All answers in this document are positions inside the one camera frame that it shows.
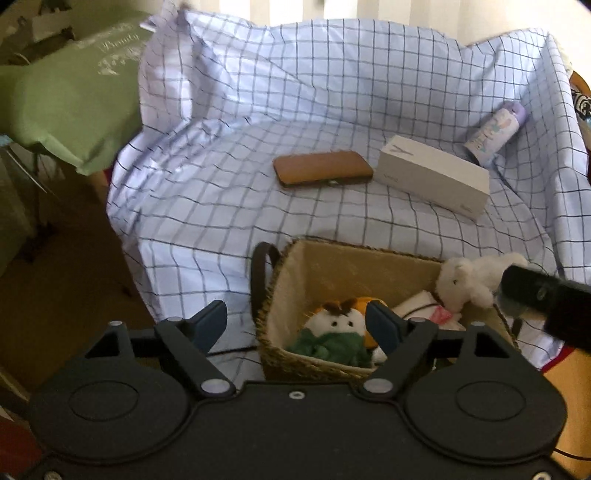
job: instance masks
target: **wall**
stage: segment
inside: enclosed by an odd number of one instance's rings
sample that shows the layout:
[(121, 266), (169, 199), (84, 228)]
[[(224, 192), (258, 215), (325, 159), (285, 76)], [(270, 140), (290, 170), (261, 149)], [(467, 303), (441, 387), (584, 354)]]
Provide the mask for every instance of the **wall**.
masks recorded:
[[(97, 9), (127, 5), (157, 13), (161, 0), (71, 0), (76, 28), (88, 29)], [(378, 18), (431, 27), (463, 44), (509, 30), (542, 27), (559, 40), (583, 78), (591, 80), (587, 32), (591, 12), (577, 0), (185, 0), (194, 9), (220, 11), (259, 25), (311, 18)]]

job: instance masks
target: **wooden floor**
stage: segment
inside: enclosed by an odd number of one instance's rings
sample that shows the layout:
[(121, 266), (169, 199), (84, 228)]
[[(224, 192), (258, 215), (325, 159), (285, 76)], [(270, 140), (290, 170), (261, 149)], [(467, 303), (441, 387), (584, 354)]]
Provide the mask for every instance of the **wooden floor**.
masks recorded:
[[(103, 207), (87, 186), (69, 193), (75, 213), (60, 215), (57, 233), (33, 263), (15, 260), (0, 277), (0, 367), (33, 390), (104, 330), (124, 320), (143, 328), (152, 319), (137, 295)], [(547, 374), (569, 408), (558, 448), (591, 457), (591, 357), (575, 352)], [(576, 478), (591, 462), (555, 455)]]

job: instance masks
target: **checkered cloth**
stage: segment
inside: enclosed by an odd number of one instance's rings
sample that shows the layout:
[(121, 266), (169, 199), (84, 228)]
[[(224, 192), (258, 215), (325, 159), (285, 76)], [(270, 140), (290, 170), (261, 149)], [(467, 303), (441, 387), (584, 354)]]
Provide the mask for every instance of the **checkered cloth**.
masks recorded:
[[(119, 155), (108, 214), (156, 321), (222, 299), (229, 326), (215, 349), (253, 345), (249, 257), (298, 236), (437, 258), (514, 251), (591, 280), (587, 157), (545, 32), (463, 47), (385, 21), (257, 27), (172, 3), (155, 23), (139, 74), (144, 129)], [(284, 190), (275, 178), (273, 158), (294, 153), (355, 150), (375, 167), (395, 134), (466, 158), (464, 142), (507, 100), (529, 118), (487, 166), (476, 222), (374, 181)], [(561, 348), (533, 322), (519, 340), (537, 367)]]

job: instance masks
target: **black cable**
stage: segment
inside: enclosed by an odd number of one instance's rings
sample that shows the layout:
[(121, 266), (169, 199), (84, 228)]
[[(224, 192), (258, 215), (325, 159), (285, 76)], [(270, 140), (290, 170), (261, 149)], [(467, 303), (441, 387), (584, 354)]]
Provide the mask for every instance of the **black cable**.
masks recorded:
[(257, 349), (256, 346), (247, 346), (244, 348), (230, 348), (228, 350), (221, 350), (220, 352), (208, 353), (206, 355), (206, 357), (211, 358), (213, 356), (226, 355), (227, 353), (246, 353), (246, 352), (252, 352), (256, 349)]
[(564, 452), (558, 448), (555, 448), (554, 451), (556, 453), (564, 455), (565, 457), (572, 458), (573, 460), (580, 460), (582, 462), (591, 462), (591, 458), (589, 458), (589, 457), (581, 457), (579, 455), (573, 455), (572, 453)]
[(423, 305), (422, 307), (417, 307), (413, 310), (411, 310), (410, 312), (406, 313), (405, 315), (401, 315), (400, 318), (402, 318), (402, 320), (406, 320), (409, 315), (412, 315), (415, 312), (418, 312), (419, 310), (423, 310), (423, 309), (428, 309), (429, 307), (439, 307), (440, 305), (438, 303), (427, 303), (426, 305)]
[(515, 317), (513, 318), (513, 327), (511, 327), (511, 333), (515, 338), (519, 336), (521, 333), (521, 328), (523, 327), (523, 318)]

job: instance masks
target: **stuffed toy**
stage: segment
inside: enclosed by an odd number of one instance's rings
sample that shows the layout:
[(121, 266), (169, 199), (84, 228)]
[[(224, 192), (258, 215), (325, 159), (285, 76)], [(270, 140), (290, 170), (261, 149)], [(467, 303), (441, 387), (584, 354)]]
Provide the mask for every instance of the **stuffed toy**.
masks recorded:
[[(365, 327), (365, 311), (367, 310), (368, 307), (368, 303), (372, 300), (377, 300), (379, 302), (381, 302), (384, 306), (387, 307), (387, 305), (380, 299), (376, 299), (374, 297), (355, 297), (353, 299), (349, 299), (346, 300), (345, 302), (347, 303), (351, 303), (354, 301), (352, 308), (357, 310), (358, 312), (361, 313), (361, 315), (363, 315), (363, 326)], [(339, 304), (339, 302), (329, 302), (329, 305), (336, 303)], [(314, 314), (316, 313), (320, 313), (322, 312), (322, 310), (324, 310), (324, 306), (318, 307), (315, 311)], [(365, 331), (365, 334), (363, 336), (363, 341), (365, 343), (365, 348), (367, 349), (373, 349), (376, 348), (378, 346), (377, 342), (374, 340), (374, 338), (369, 334), (368, 331)]]
[(510, 265), (526, 267), (527, 264), (527, 260), (517, 253), (475, 260), (451, 258), (441, 266), (435, 292), (452, 313), (460, 312), (469, 301), (488, 309), (494, 304), (494, 292), (499, 288), (503, 272)]
[(287, 351), (350, 367), (370, 368), (371, 354), (364, 341), (365, 318), (353, 308), (356, 302), (357, 299), (349, 299), (322, 305)]

